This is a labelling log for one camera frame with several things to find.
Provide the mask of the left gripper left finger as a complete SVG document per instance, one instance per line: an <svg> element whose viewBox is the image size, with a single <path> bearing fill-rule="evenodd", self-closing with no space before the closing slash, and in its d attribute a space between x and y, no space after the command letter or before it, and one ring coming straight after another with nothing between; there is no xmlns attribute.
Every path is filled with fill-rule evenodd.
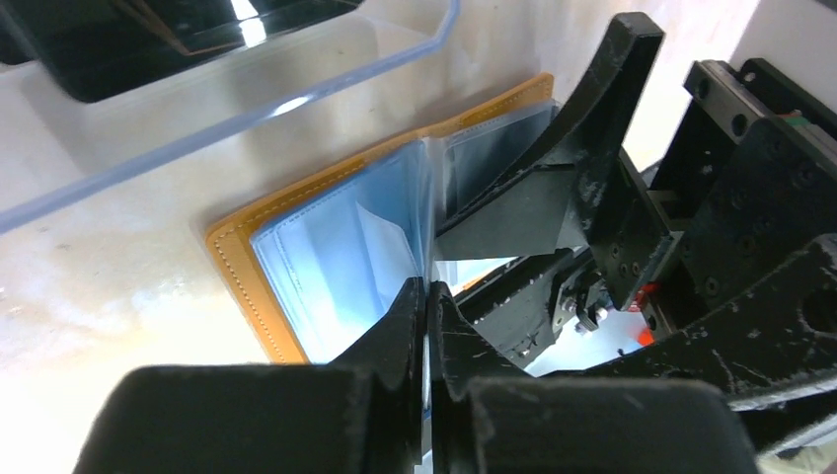
<svg viewBox="0 0 837 474"><path fill-rule="evenodd" d="M326 364L157 365L114 388L79 473L410 473L422 458L425 286Z"/></svg>

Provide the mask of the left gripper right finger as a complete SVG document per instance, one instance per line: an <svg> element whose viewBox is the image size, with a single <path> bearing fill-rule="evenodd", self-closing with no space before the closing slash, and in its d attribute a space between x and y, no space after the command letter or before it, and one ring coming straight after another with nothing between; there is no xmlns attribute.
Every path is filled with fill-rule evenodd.
<svg viewBox="0 0 837 474"><path fill-rule="evenodd" d="M428 289L437 473L754 473L720 392L687 379L534 377Z"/></svg>

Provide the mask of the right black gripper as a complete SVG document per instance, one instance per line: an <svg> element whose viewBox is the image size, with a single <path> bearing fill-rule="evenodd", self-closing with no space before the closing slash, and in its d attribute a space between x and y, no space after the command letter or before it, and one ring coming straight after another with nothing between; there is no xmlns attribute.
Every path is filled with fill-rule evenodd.
<svg viewBox="0 0 837 474"><path fill-rule="evenodd" d="M541 328L565 302L583 323L596 296L637 305L652 344L590 375L708 382L757 449L794 448L836 429L836 116L763 59L697 62L646 181L622 145L663 38L643 12L615 15L545 130L454 214L537 166L573 165L586 244L512 257L458 303L468 322Z"/></svg>

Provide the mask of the orange leather card holder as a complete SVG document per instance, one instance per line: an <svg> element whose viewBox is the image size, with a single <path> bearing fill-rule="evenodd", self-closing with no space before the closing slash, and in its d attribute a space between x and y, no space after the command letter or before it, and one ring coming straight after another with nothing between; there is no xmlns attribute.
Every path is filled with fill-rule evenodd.
<svg viewBox="0 0 837 474"><path fill-rule="evenodd" d="M205 246L270 361L326 363L434 277L443 221L484 192L555 116L541 73L240 207Z"/></svg>

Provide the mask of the clear plastic card box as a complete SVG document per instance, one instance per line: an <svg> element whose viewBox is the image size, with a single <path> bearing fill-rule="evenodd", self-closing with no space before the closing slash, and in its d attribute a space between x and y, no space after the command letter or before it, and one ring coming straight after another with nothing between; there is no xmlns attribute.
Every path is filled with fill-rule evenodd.
<svg viewBox="0 0 837 474"><path fill-rule="evenodd" d="M2 231L436 53L461 11L457 1L357 2L92 104L1 29Z"/></svg>

